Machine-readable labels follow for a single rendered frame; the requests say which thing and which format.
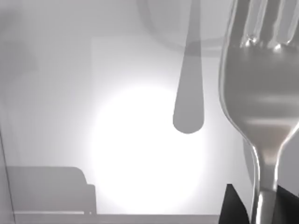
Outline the white bowl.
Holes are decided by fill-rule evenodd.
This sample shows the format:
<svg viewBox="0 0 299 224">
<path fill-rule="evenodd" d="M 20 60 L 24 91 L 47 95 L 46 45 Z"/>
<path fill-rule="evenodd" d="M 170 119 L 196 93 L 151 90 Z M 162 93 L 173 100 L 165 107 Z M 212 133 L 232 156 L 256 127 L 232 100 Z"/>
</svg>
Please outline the white bowl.
<svg viewBox="0 0 299 224">
<path fill-rule="evenodd" d="M 188 56 L 213 57 L 220 53 L 224 35 L 202 34 L 204 0 L 135 0 L 146 32 L 161 46 Z"/>
</svg>

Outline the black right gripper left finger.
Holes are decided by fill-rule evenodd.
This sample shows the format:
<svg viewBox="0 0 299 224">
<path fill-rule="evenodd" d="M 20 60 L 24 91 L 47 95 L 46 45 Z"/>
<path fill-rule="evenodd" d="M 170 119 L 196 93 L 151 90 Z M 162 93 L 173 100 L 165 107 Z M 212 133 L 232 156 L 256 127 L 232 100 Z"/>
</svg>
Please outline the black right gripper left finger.
<svg viewBox="0 0 299 224">
<path fill-rule="evenodd" d="M 232 184 L 227 184 L 218 224 L 250 224 L 246 208 Z"/>
</svg>

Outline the silver metal fork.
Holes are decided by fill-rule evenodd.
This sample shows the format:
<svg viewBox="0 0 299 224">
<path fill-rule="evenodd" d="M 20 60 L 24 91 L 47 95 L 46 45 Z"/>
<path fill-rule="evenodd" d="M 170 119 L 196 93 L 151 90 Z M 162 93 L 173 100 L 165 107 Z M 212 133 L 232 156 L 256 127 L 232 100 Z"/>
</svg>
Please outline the silver metal fork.
<svg viewBox="0 0 299 224">
<path fill-rule="evenodd" d="M 250 224 L 272 224 L 281 154 L 299 130 L 299 0 L 233 0 L 219 97 L 225 116 L 252 147 Z"/>
</svg>

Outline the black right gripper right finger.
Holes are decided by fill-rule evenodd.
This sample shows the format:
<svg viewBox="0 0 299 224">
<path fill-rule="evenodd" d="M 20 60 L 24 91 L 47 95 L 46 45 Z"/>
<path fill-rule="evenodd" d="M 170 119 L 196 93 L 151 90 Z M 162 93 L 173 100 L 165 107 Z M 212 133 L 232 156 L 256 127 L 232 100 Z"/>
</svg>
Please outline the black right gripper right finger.
<svg viewBox="0 0 299 224">
<path fill-rule="evenodd" d="M 278 186 L 272 224 L 299 224 L 299 197 Z"/>
</svg>

